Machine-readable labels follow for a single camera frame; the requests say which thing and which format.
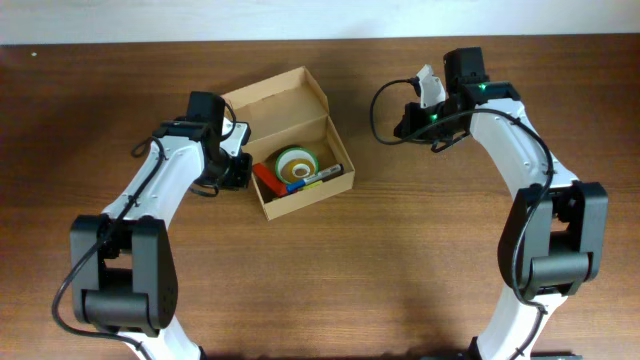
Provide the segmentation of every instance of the yellow object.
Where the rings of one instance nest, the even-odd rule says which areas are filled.
[[[289,161],[280,171],[280,176],[293,184],[316,173],[315,165],[307,159],[295,159]]]
[[[300,189],[300,190],[309,190],[309,189],[313,189],[314,187],[316,187],[316,186],[318,186],[318,185],[320,185],[320,184],[322,184],[322,180],[318,180],[318,181],[316,181],[316,182],[314,182],[314,183],[311,183],[311,184],[309,184],[309,185],[305,185],[305,186],[303,186],[303,187],[302,187],[302,189]]]

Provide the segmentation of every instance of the white wall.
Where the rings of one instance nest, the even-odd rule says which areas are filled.
[[[0,43],[640,32],[640,0],[0,0]]]

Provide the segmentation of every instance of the red object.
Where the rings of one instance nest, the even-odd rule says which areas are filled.
[[[287,195],[287,186],[278,180],[278,178],[263,164],[253,165],[253,173],[256,174],[256,176],[262,180],[262,182],[265,183],[271,191],[276,193],[278,197]]]

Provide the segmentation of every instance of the brown table surface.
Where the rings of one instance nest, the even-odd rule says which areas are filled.
[[[598,278],[553,315],[537,351],[640,352],[640,36],[18,46],[0,49],[0,355],[134,358],[71,336],[50,304],[69,271],[69,226],[98,214],[141,165],[132,145],[181,115],[191,90],[228,92],[306,65],[356,167],[351,191],[267,222],[255,190],[187,194],[169,236],[177,315],[207,352],[338,356],[464,349],[502,288],[496,247],[511,207],[487,153],[378,144],[382,84],[456,47],[482,46],[562,163],[609,193]],[[407,86],[380,99],[391,133]],[[75,324],[70,296],[63,316]]]

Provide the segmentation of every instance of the blue marker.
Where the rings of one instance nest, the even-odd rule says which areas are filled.
[[[306,179],[302,179],[302,180],[298,180],[296,182],[294,182],[293,184],[289,184],[287,185],[287,192],[288,193],[292,193],[298,189],[300,189],[301,187],[305,186],[305,185],[309,185],[311,183],[314,183],[318,180],[322,180],[324,178],[327,178],[333,174],[337,174],[344,171],[344,167],[342,166],[342,164],[337,164],[337,165],[333,165],[330,168],[324,169],[322,171],[320,171],[319,173],[315,174],[315,175],[311,175]]]

